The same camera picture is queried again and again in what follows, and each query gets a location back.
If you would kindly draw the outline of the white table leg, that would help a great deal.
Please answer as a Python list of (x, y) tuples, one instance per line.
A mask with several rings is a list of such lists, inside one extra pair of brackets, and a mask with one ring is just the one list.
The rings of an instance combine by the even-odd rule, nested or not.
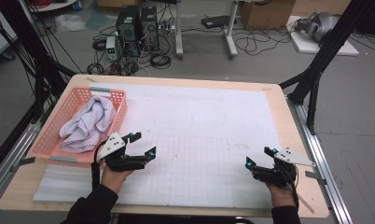
[(227, 46), (229, 48), (229, 57), (233, 59), (238, 55), (237, 49), (235, 47), (233, 38), (232, 38), (232, 31), (234, 26), (234, 20), (236, 17), (238, 9), (238, 1), (232, 0), (231, 1), (231, 8), (230, 8), (230, 14), (229, 14), (229, 25), (228, 28), (224, 31), (224, 37), (227, 43)]
[(183, 59), (183, 41), (181, 30), (181, 0), (175, 0), (176, 23), (175, 23), (175, 52), (179, 60)]

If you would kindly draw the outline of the white floor board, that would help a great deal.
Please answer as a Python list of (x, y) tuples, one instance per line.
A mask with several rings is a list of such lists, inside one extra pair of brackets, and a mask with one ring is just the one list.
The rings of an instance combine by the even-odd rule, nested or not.
[[(319, 44), (304, 32), (295, 30), (299, 16), (290, 16), (287, 21), (287, 31), (291, 35), (292, 43), (299, 53), (316, 54), (319, 51)], [(337, 53), (338, 56), (358, 56), (359, 52), (346, 41)]]

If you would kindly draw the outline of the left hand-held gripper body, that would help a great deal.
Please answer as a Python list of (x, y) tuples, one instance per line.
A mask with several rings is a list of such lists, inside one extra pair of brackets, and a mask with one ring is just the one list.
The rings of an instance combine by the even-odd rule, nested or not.
[(129, 156), (126, 154), (126, 146), (118, 132), (111, 133), (106, 140), (96, 148), (96, 162), (105, 162), (116, 172), (134, 171), (144, 169), (144, 156)]

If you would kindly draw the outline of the lilac printed towel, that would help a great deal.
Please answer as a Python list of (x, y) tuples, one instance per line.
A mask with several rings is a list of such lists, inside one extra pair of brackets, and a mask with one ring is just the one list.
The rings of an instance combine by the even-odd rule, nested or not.
[(112, 102), (103, 96), (93, 96), (59, 130), (63, 139), (61, 151), (83, 153), (94, 150), (116, 116)]

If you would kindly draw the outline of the black flat device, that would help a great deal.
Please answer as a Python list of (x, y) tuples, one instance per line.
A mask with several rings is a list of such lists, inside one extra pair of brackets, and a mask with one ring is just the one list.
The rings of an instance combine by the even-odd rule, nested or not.
[(207, 29), (226, 27), (229, 25), (229, 16), (204, 18), (201, 20), (201, 24)]

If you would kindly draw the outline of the white power supply unit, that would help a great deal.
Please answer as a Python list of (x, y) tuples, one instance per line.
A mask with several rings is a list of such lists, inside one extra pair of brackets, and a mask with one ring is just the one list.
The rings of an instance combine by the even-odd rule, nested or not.
[(105, 50), (109, 61), (115, 62), (118, 59), (118, 49), (116, 45), (116, 38), (114, 36), (109, 36), (106, 39)]

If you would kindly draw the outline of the black computer tower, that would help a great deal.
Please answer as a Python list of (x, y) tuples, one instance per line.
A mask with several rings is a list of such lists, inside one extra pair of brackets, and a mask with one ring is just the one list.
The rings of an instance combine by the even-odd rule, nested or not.
[(141, 10), (141, 22), (145, 44), (151, 51), (159, 50), (159, 31), (156, 7), (143, 7)]
[(140, 55), (139, 41), (143, 37), (138, 6), (122, 6), (116, 22), (118, 37), (126, 56)]

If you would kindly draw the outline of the aluminium rail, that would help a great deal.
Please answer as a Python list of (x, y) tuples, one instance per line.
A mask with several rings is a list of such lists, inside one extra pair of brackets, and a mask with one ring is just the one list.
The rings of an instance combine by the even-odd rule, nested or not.
[(17, 133), (17, 139), (12, 142), (9, 152), (0, 162), (0, 192), (5, 188), (7, 181), (15, 174), (9, 171), (10, 166), (26, 158), (40, 130), (39, 124), (30, 123), (23, 131)]
[(347, 206), (342, 199), (336, 180), (326, 160), (325, 153), (315, 133), (311, 133), (307, 121), (307, 112), (303, 105), (296, 105), (286, 101), (296, 124), (302, 132), (303, 143), (306, 151), (316, 163), (314, 168), (320, 187), (325, 191), (325, 199), (328, 210), (338, 224), (354, 224)]

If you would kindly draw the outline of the person's right hand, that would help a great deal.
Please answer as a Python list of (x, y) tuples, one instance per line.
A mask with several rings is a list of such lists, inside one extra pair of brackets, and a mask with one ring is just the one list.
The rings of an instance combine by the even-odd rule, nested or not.
[(281, 206), (295, 206), (293, 192), (290, 188), (279, 188), (272, 184), (267, 184), (266, 187), (271, 194), (271, 204), (273, 207)]

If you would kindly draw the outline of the cardboard box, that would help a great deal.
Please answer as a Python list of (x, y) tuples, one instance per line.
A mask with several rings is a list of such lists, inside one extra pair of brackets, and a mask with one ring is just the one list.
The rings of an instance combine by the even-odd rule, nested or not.
[(341, 15), (350, 3), (351, 0), (296, 0), (292, 15), (309, 16), (322, 11)]
[(241, 20), (247, 30), (284, 29), (297, 0), (261, 0), (243, 4)]

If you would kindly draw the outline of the black frame stand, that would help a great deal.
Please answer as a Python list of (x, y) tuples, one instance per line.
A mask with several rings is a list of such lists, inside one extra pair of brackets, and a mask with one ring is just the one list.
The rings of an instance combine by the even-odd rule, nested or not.
[(19, 0), (0, 0), (0, 13), (30, 56), (27, 58), (21, 52), (0, 22), (0, 35), (15, 50), (26, 74), (31, 75), (35, 80), (35, 102), (32, 109), (34, 115), (39, 117), (44, 114), (44, 104), (48, 98), (62, 95), (67, 85), (64, 77), (72, 77), (76, 72), (59, 63), (46, 50), (43, 41), (25, 15)]
[(310, 95), (306, 125), (313, 135), (315, 135), (314, 121), (321, 76), (347, 41), (356, 25), (374, 5), (375, 0), (351, 0), (348, 7), (340, 16), (339, 22), (330, 32), (329, 38), (319, 49), (307, 69), (280, 84), (282, 89), (294, 84), (297, 85), (297, 87), (287, 95), (287, 99), (295, 105), (303, 105), (305, 97)]

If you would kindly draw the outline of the person's left hand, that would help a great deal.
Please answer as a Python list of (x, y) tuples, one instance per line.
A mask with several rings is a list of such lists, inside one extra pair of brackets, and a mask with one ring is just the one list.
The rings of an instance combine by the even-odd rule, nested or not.
[(107, 165), (104, 167), (101, 184), (119, 193), (125, 179), (132, 174), (132, 171), (116, 172), (112, 171)]

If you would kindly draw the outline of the pink plastic basket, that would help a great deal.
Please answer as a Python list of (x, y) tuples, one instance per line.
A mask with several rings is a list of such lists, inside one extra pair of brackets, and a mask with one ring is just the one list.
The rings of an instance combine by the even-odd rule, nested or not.
[(82, 153), (62, 151), (63, 139), (59, 136), (59, 131), (64, 123), (70, 120), (93, 96), (109, 99), (116, 109), (116, 116), (105, 135), (119, 132), (127, 112), (126, 92), (107, 88), (74, 87), (56, 105), (56, 109), (52, 111), (35, 139), (29, 154), (53, 163), (89, 167), (93, 161), (94, 150)]

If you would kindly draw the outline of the grey headset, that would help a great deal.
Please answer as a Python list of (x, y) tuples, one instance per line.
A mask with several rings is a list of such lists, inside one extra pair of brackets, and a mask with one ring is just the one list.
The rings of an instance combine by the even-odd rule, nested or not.
[(338, 21), (339, 18), (329, 12), (314, 12), (308, 18), (298, 19), (295, 30), (303, 31), (314, 41), (320, 42), (336, 26)]

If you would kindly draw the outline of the white grid mat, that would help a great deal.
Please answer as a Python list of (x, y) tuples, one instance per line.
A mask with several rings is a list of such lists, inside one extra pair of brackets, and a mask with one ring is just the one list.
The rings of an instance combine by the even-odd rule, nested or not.
[(154, 147), (155, 160), (127, 177), (123, 205), (268, 209), (271, 196), (245, 167), (270, 167), (279, 138), (262, 91), (123, 84), (121, 134), (141, 133), (127, 154)]

